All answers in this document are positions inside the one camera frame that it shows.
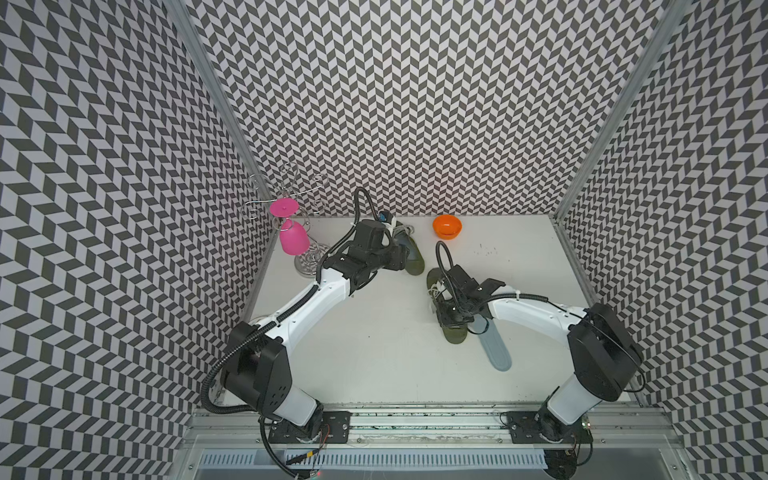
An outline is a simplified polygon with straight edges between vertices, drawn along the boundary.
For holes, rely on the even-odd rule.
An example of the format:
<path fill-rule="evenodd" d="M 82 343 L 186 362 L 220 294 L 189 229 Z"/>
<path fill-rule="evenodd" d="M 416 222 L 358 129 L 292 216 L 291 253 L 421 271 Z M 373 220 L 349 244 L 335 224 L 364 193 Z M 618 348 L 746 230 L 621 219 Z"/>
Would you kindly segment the olive green sandal with laces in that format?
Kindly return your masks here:
<path fill-rule="evenodd" d="M 413 238 L 414 231 L 415 229 L 412 225 L 404 224 L 398 220 L 393 241 L 396 245 L 405 248 L 405 271 L 412 276 L 420 276 L 424 272 L 425 261 Z"/>

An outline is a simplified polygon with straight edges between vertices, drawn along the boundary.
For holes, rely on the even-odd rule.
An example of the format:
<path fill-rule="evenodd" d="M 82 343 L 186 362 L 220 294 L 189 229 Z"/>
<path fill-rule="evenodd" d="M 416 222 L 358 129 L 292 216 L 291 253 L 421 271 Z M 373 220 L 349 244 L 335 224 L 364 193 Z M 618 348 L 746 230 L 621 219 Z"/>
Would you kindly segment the grey-blue insole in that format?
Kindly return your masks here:
<path fill-rule="evenodd" d="M 486 352 L 491 365 L 501 372 L 512 367 L 512 358 L 492 320 L 488 321 L 487 329 L 479 335 L 480 343 Z"/>

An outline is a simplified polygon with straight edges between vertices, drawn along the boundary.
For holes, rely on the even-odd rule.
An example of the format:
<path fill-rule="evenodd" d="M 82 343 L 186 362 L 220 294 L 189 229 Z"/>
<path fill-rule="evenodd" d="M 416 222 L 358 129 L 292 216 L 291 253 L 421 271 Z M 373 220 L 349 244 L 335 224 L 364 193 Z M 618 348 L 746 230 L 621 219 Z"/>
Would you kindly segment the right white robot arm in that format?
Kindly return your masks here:
<path fill-rule="evenodd" d="M 477 336 L 500 371 L 509 370 L 512 359 L 498 322 L 535 331 L 569 351 L 572 374 L 527 419 L 540 442 L 576 438 L 582 417 L 603 402 L 619 400 L 640 372 L 641 348 L 605 304 L 585 309 L 558 305 L 496 279 L 477 282 L 459 265 L 447 271 L 431 269 L 427 292 L 446 340 L 459 344 L 469 335 Z"/>

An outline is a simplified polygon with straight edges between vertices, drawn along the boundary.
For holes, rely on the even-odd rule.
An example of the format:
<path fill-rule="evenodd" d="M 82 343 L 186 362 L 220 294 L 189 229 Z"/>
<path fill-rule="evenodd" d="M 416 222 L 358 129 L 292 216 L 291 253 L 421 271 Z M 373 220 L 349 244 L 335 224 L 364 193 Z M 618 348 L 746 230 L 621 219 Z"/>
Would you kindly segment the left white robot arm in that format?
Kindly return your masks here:
<path fill-rule="evenodd" d="M 292 353 L 327 313 L 367 286 L 378 271 L 405 268 L 408 249 L 395 242 L 396 226 L 384 214 L 356 221 L 322 257 L 304 290 L 257 323 L 238 324 L 201 383 L 203 408 L 218 415 L 256 412 L 314 438 L 324 406 L 294 385 Z"/>

